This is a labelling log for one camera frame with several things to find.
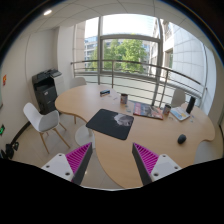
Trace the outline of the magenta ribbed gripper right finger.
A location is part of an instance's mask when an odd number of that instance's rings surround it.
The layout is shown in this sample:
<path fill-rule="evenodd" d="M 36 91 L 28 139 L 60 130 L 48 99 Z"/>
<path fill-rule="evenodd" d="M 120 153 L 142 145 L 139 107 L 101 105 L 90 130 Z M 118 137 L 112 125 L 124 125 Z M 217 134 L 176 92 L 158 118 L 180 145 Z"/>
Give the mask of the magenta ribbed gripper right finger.
<path fill-rule="evenodd" d="M 181 167 L 168 155 L 158 155 L 137 143 L 132 146 L 132 154 L 143 185 L 148 185 L 181 170 Z"/>

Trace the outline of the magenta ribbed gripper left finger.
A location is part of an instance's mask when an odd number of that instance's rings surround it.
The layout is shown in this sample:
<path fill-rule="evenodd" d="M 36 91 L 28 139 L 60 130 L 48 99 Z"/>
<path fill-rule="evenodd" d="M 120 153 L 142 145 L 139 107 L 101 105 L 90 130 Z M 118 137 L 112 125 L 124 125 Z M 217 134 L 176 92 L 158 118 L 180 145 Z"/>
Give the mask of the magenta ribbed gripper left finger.
<path fill-rule="evenodd" d="M 80 185 L 92 152 L 92 143 L 87 143 L 68 154 L 58 153 L 42 169 L 76 185 Z"/>

